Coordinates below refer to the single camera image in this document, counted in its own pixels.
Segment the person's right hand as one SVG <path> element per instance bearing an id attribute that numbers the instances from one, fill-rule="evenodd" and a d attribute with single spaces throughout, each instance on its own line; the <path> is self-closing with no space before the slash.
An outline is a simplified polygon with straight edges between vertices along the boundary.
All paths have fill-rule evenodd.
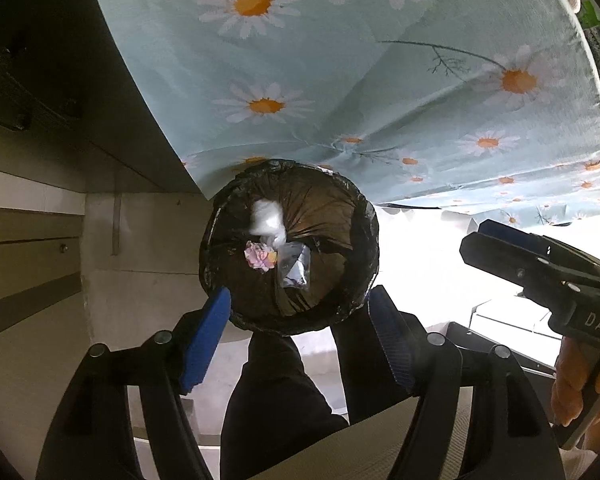
<path id="1" fill-rule="evenodd" d="M 583 410 L 582 390 L 592 373 L 585 355 L 577 341 L 562 338 L 562 344 L 555 363 L 555 381 L 552 388 L 550 405 L 555 422 L 568 427 Z M 600 394 L 600 372 L 595 379 L 595 391 Z M 600 452 L 600 411 L 588 427 L 584 437 L 584 447 L 596 453 Z"/>

